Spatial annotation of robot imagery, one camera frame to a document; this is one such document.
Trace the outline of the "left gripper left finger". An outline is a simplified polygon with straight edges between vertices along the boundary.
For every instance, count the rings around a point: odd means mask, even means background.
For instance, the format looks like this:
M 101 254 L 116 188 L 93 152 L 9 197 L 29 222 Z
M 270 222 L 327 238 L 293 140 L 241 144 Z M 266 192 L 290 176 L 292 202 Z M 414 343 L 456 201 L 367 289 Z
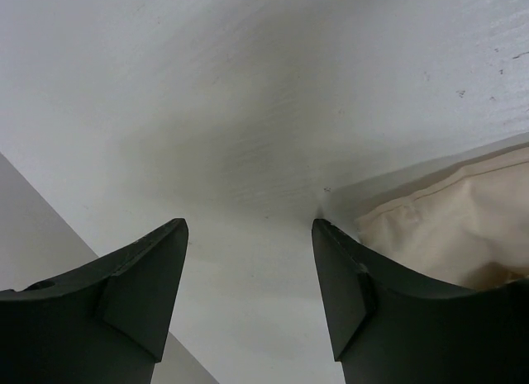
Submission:
M 173 219 L 117 251 L 1 294 L 4 383 L 148 383 L 188 245 Z

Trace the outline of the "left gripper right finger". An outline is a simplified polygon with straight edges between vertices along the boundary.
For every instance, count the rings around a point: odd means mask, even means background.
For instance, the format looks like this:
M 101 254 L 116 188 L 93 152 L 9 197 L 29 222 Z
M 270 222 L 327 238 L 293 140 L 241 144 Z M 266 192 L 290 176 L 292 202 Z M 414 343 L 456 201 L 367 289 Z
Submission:
M 525 383 L 528 282 L 475 291 L 425 276 L 324 219 L 312 247 L 334 358 L 349 383 Z

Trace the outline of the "beige trousers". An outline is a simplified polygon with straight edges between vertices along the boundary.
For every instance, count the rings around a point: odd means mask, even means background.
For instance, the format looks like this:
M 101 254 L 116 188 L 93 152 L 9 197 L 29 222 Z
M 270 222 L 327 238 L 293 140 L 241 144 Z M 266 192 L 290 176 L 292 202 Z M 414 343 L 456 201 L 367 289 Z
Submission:
M 528 149 L 465 165 L 356 220 L 360 242 L 444 282 L 484 290 L 528 277 Z

